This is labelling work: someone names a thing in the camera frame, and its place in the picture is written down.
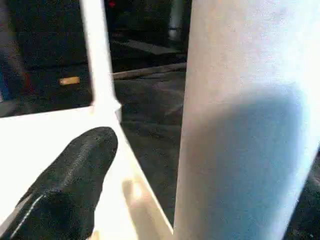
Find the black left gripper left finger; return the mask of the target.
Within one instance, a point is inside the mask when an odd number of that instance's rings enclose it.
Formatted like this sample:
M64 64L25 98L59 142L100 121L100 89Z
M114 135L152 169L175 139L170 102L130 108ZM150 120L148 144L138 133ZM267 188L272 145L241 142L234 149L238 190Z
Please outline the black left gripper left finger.
M74 138L28 188L0 227L3 240L86 240L118 149L107 126Z

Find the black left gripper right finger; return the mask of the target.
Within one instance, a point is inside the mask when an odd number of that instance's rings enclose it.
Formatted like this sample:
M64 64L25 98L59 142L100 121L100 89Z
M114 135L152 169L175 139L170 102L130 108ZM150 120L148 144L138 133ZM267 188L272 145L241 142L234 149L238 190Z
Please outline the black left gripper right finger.
M320 239L320 166L314 165L304 185L297 206L298 240Z

